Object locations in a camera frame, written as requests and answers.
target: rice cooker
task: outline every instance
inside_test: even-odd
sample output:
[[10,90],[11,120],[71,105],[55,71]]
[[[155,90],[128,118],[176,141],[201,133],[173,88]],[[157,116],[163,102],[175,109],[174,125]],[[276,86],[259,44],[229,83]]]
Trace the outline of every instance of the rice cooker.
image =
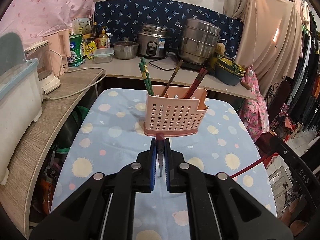
[[138,56],[161,59],[165,58],[170,30],[153,24],[143,24],[138,33]]

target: utensil holder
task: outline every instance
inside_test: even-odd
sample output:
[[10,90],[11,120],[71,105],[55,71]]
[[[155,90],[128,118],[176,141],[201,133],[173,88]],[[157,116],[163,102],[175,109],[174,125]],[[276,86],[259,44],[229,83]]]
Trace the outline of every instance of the utensil holder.
[[188,87],[170,86],[160,97],[165,86],[152,86],[154,95],[147,94],[144,133],[155,136],[162,132],[165,137],[196,134],[208,109],[204,101],[207,90],[197,88],[191,99],[184,99]]

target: polka dot tablecloth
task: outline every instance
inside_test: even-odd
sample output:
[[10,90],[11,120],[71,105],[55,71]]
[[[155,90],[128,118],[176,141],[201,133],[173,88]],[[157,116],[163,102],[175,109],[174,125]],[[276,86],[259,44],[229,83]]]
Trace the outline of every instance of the polka dot tablecloth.
[[[146,92],[105,90],[95,101],[78,132],[54,193],[52,210],[92,174],[112,174],[134,162],[139,152],[150,148],[143,133]],[[226,102],[206,99],[209,106],[198,133],[170,138],[172,150],[201,171],[229,175],[260,158],[246,128]],[[137,193],[134,210],[135,240],[190,239],[184,193],[169,194],[165,176],[159,177],[151,194]],[[263,164],[234,178],[247,192],[276,215],[276,205]]]

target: silver screw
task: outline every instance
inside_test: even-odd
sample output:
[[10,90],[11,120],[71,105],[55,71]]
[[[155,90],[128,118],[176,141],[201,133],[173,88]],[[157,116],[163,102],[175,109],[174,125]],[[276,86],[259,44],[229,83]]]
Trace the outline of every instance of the silver screw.
[[102,174],[101,172],[97,172],[97,173],[95,173],[95,174],[93,175],[93,178],[94,178],[95,180],[100,180],[100,179],[103,178],[103,174]]
[[131,164],[131,168],[133,168],[134,170],[140,169],[141,164],[140,163],[132,163]]
[[219,172],[219,173],[217,174],[217,177],[218,177],[218,179],[226,180],[226,179],[228,178],[228,175],[225,174],[224,172]]
[[189,169],[190,165],[188,163],[180,163],[179,167],[183,170]]

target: table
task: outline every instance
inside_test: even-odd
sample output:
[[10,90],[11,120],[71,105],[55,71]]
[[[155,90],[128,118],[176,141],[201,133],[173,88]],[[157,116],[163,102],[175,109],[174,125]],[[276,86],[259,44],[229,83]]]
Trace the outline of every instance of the table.
[[[92,174],[112,174],[150,148],[143,133],[146,92],[105,90],[91,107],[63,165],[52,210]],[[229,175],[260,158],[240,118],[227,103],[206,99],[209,109],[195,135],[170,138],[171,149],[210,174]],[[235,178],[245,190],[276,215],[276,205],[263,164]],[[132,239],[189,239],[185,194],[169,194],[165,176],[156,170],[151,194],[137,193]]]
[[[89,69],[60,76],[61,86],[49,94],[61,97],[94,83],[103,70]],[[86,91],[74,96],[43,101],[42,114],[30,124],[9,163],[9,177],[0,186],[0,202],[18,230],[28,238],[31,199],[41,166],[60,128]]]
[[[93,60],[86,60],[83,67],[102,67],[106,70],[108,77],[120,77],[120,78],[132,78],[132,79],[142,79],[141,72],[139,70],[140,58],[135,57],[129,60],[121,60],[113,58],[109,63],[95,64]],[[175,68],[175,55],[169,55],[167,58],[158,60],[154,62],[157,66],[164,69]],[[173,73],[172,71],[163,71],[157,69],[151,65],[148,67],[150,78],[152,81],[164,82],[167,83]],[[173,84],[182,85],[182,86],[191,86],[194,79],[197,76],[197,72],[180,69],[173,80]],[[199,88],[205,88],[207,90],[224,93],[240,98],[251,99],[258,101],[256,96],[251,93],[251,91],[244,88],[242,85],[237,84],[236,86],[229,86],[225,83],[222,83],[219,79],[206,75],[202,80]]]

